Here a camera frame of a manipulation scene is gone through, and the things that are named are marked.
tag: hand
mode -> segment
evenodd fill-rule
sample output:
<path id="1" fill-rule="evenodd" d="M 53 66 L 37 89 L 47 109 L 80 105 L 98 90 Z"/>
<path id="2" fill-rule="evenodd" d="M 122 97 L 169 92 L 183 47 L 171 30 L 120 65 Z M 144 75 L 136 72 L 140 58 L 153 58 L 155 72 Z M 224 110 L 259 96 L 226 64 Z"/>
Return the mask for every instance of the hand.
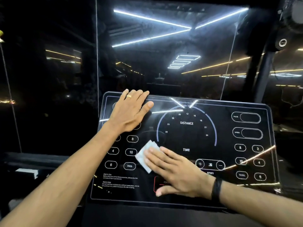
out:
<path id="1" fill-rule="evenodd" d="M 132 131 L 154 105 L 152 101 L 149 101 L 142 107 L 148 94 L 149 91 L 131 90 L 129 93 L 128 89 L 124 90 L 112 111 L 108 123 L 116 127 L 120 134 L 125 131 Z"/>
<path id="2" fill-rule="evenodd" d="M 160 150 L 150 148 L 144 152 L 146 165 L 171 183 L 171 186 L 157 189 L 157 197 L 179 194 L 211 199 L 214 176 L 204 173 L 187 158 L 165 147 L 161 146 Z"/>

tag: treadmill console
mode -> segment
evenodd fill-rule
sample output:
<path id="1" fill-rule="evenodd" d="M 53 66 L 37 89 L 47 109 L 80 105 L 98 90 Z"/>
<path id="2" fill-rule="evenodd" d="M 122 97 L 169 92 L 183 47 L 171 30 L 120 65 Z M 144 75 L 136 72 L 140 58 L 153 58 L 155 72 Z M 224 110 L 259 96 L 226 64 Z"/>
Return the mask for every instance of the treadmill console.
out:
<path id="1" fill-rule="evenodd" d="M 101 129 L 121 93 L 103 96 Z M 278 185 L 271 110 L 267 105 L 149 95 L 154 107 L 131 132 L 121 134 L 93 178 L 90 201 L 103 204 L 225 209 L 203 198 L 156 197 L 167 181 L 148 174 L 135 155 L 149 141 L 188 158 L 202 171 L 239 186 L 273 191 Z"/>

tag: speed display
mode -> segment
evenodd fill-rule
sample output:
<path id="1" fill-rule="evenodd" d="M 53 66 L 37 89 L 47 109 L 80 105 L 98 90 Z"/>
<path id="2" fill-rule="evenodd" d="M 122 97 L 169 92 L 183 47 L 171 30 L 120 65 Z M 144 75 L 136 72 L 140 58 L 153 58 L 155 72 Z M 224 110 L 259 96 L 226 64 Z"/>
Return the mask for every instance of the speed display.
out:
<path id="1" fill-rule="evenodd" d="M 98 130 L 121 93 L 103 96 Z M 147 173 L 135 156 L 149 141 L 185 156 L 201 171 L 239 186 L 274 192 L 278 168 L 270 108 L 264 104 L 149 95 L 154 107 L 131 132 L 121 134 L 93 178 L 90 202 L 137 206 L 220 209 L 203 198 L 156 197 L 169 185 Z"/>

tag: black wristband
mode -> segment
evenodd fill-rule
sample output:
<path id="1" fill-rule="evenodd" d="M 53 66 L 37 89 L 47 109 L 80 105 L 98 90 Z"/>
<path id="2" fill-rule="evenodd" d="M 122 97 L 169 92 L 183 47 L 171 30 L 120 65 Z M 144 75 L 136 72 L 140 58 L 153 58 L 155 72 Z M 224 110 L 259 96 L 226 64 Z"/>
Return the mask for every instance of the black wristband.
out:
<path id="1" fill-rule="evenodd" d="M 221 184 L 222 184 L 222 179 L 216 178 L 211 192 L 211 200 L 214 202 L 220 203 Z"/>

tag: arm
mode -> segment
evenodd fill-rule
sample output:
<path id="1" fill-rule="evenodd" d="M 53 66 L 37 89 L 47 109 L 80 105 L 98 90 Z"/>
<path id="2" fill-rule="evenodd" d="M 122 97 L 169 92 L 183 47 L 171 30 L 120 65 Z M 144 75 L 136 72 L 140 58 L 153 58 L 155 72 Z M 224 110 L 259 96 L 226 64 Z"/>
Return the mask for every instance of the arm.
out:
<path id="1" fill-rule="evenodd" d="M 192 162 L 173 151 L 160 147 L 161 151 L 145 151 L 145 163 L 172 186 L 163 186 L 156 196 L 179 194 L 211 199 L 215 177 L 208 175 Z M 220 202 L 226 207 L 244 214 L 266 226 L 298 227 L 303 223 L 303 203 L 223 181 Z"/>
<path id="2" fill-rule="evenodd" d="M 133 130 L 153 106 L 149 92 L 125 90 L 101 130 L 70 156 L 1 222 L 0 227 L 66 226 L 100 162 L 119 134 Z"/>

